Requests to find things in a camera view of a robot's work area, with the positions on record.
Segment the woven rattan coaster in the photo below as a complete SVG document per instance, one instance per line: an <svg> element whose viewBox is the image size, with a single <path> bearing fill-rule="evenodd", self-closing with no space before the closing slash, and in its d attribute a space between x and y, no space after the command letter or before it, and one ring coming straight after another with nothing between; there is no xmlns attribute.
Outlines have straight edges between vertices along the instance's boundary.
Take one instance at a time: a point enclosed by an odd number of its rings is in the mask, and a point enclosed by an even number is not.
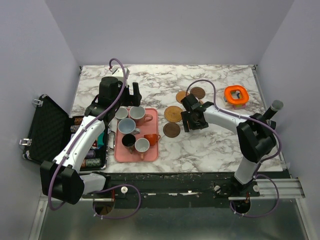
<svg viewBox="0 0 320 240"><path fill-rule="evenodd" d="M177 123L182 120L182 109L178 106L169 106L164 111L164 117L171 123Z"/></svg>
<svg viewBox="0 0 320 240"><path fill-rule="evenodd" d="M188 92L186 92L186 91L179 91L179 92L176 94L176 96L175 96L176 101L181 104L181 103L182 103L182 99L185 98L187 95L189 95Z"/></svg>

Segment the pink mug white inside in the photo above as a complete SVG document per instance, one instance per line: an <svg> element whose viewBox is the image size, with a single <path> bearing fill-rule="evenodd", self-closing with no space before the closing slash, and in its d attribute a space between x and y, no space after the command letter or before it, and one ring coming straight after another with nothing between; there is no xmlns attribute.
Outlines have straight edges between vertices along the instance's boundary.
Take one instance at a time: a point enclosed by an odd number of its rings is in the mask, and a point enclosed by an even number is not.
<svg viewBox="0 0 320 240"><path fill-rule="evenodd" d="M137 126L142 126L153 120L153 116L146 114L146 109L142 106L132 106L129 110L129 116Z"/></svg>

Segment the dark wood coaster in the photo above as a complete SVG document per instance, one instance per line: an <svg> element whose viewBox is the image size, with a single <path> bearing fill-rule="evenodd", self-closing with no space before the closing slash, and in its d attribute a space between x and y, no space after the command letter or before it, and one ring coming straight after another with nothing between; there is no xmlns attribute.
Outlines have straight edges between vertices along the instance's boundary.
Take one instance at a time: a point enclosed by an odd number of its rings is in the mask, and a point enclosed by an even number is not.
<svg viewBox="0 0 320 240"><path fill-rule="evenodd" d="M177 123L168 122L163 127L163 133L169 138L177 137L181 132L181 128Z"/></svg>
<svg viewBox="0 0 320 240"><path fill-rule="evenodd" d="M193 94L199 100L203 99L206 96L205 90L201 87L193 87L190 90L190 93Z"/></svg>

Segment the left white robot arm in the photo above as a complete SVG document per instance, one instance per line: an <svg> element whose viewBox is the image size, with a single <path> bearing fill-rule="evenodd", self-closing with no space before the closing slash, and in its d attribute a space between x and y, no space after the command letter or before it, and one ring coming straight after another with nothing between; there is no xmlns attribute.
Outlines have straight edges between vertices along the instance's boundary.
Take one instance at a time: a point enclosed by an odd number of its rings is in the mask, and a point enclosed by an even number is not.
<svg viewBox="0 0 320 240"><path fill-rule="evenodd" d="M105 132L120 107L140 106L139 84L133 82L132 87L130 93L124 80L112 76L101 79L99 93L86 108L74 136L52 161L40 166L44 195L74 205L88 193L95 192L101 198L110 194L111 185L105 175L97 172L81 175L80 169L93 143Z"/></svg>

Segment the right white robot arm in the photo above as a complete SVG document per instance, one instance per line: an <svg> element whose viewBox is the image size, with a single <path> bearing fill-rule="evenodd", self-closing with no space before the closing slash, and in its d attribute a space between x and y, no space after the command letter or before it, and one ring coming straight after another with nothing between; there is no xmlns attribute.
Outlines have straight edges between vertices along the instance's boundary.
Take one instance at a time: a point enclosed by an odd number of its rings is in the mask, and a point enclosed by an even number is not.
<svg viewBox="0 0 320 240"><path fill-rule="evenodd" d="M283 107L274 101L264 114L239 115L219 108L213 102L201 104L193 94L181 100L185 111L181 112L184 131L202 130L209 124L220 126L237 134L242 160L231 178L230 191L241 196L248 190L262 158L276 146L276 122L271 118Z"/></svg>

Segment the small white cup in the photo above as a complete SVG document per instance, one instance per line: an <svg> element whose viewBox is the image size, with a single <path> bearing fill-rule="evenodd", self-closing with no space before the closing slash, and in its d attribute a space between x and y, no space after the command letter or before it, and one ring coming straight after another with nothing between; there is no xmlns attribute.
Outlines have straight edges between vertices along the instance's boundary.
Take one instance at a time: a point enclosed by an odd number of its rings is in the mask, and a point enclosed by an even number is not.
<svg viewBox="0 0 320 240"><path fill-rule="evenodd" d="M117 119L118 122L128 117L129 117L129 112L126 107L120 107L115 113L115 118Z"/></svg>

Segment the light blue cup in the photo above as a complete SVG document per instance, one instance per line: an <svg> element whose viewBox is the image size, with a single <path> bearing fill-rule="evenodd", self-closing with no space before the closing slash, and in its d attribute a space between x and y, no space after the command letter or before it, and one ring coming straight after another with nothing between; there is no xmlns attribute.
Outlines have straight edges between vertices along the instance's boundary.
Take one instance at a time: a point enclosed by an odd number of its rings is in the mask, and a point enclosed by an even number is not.
<svg viewBox="0 0 320 240"><path fill-rule="evenodd" d="M137 128L136 122L131 118L124 118L118 122L117 129L120 133L127 135L137 135L140 134L141 131Z"/></svg>

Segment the orange red cup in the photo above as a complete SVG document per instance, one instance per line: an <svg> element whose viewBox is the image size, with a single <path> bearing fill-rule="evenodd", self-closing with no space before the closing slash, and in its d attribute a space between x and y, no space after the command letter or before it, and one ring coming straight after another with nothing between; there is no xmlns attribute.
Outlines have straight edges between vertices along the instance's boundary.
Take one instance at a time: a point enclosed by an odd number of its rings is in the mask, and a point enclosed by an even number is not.
<svg viewBox="0 0 320 240"><path fill-rule="evenodd" d="M155 133L145 134L143 137L149 141L150 146L155 146L161 138L159 134Z"/></svg>

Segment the black cup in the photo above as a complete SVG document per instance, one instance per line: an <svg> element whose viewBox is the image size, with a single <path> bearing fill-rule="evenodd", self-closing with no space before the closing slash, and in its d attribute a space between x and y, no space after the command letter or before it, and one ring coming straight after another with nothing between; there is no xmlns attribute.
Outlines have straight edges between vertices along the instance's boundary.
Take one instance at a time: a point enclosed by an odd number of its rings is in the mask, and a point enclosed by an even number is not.
<svg viewBox="0 0 320 240"><path fill-rule="evenodd" d="M129 150L130 154L132 154L135 150L136 137L133 134L125 134L121 142L122 145Z"/></svg>

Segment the pink plastic tray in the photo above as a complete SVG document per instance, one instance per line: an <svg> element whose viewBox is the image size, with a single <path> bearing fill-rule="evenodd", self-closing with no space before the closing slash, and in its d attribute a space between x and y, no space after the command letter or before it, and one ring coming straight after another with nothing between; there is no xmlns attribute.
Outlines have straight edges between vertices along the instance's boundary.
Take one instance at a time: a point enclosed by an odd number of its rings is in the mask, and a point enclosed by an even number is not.
<svg viewBox="0 0 320 240"><path fill-rule="evenodd" d="M145 124L141 126L136 126L138 129L140 129L140 134L134 135L136 138L136 141L140 138L144 138L144 135L147 134L159 134L158 131L158 111L154 108L145 108L146 114L152 115L153 120L146 122ZM159 148L158 148L158 142L154 146L150 146L149 150L145 152L144 154L144 160L141 160L140 153L135 149L132 154L130 154L129 150L123 146L122 144L122 138L125 134L122 134L118 131L116 131L116 137L115 137L115 149L114 149L114 157L117 162L120 163L129 163L129 162L153 162L158 158L159 155Z"/></svg>

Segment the black microphone stand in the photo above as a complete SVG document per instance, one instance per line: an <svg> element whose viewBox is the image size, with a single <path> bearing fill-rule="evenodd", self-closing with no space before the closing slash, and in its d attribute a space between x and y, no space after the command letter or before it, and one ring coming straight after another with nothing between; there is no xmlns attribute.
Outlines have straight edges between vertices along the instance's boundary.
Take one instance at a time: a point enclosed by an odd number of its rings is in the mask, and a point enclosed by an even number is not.
<svg viewBox="0 0 320 240"><path fill-rule="evenodd" d="M266 119L266 124L272 128L273 130L276 129L277 123L271 119Z"/></svg>

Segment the black grey microphone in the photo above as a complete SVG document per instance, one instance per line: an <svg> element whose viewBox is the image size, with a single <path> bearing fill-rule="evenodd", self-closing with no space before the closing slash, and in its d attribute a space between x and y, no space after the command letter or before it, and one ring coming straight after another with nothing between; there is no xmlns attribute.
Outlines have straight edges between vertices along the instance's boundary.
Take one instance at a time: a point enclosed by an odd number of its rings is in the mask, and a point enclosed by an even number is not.
<svg viewBox="0 0 320 240"><path fill-rule="evenodd" d="M272 117L280 111L284 107L284 103L280 100L274 100L271 104L271 106L266 110L266 112L263 114L263 117L266 120L271 120Z"/></svg>

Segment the black poker chip case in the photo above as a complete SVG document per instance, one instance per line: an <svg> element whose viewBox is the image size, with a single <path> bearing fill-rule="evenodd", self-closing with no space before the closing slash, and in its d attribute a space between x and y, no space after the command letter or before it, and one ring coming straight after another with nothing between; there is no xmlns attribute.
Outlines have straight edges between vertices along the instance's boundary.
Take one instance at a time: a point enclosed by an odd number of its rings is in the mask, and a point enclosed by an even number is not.
<svg viewBox="0 0 320 240"><path fill-rule="evenodd" d="M43 94L34 99L35 113L26 138L19 141L23 147L22 157L41 165L52 161L69 143L83 120L83 115L70 117L54 100ZM106 127L86 154L81 171L99 171L107 166L111 129Z"/></svg>

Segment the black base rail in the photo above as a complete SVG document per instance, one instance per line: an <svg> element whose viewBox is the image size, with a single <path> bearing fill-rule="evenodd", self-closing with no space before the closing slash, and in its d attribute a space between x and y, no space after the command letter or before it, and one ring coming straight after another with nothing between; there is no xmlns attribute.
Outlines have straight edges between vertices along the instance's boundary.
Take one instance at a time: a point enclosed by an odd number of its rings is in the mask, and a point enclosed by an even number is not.
<svg viewBox="0 0 320 240"><path fill-rule="evenodd" d="M248 192L245 200L229 200L223 196L242 193L249 187L240 192L232 191L233 175L232 172L108 173L107 187L114 187L115 190L87 193L80 201L98 206L114 203L117 209L227 208L231 201L237 206L258 201L250 200ZM265 172L264 175L267 178L260 176L258 179L270 180L276 190L273 179L290 179L287 171ZM280 200L279 192L276 192L277 199L269 199L274 203Z"/></svg>

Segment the aluminium rail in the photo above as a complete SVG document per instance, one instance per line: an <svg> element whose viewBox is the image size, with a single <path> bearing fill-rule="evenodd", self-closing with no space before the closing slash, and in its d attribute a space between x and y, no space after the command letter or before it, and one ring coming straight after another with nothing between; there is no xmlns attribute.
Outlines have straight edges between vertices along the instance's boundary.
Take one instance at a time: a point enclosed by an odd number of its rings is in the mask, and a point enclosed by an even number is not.
<svg viewBox="0 0 320 240"><path fill-rule="evenodd" d="M224 197L228 197L230 201L241 201L247 197L249 193L250 200L276 200L277 191L279 199L303 199L305 193L302 185L297 178L278 178L272 180L274 184L268 179L254 180L249 187L242 193L224 193Z"/></svg>

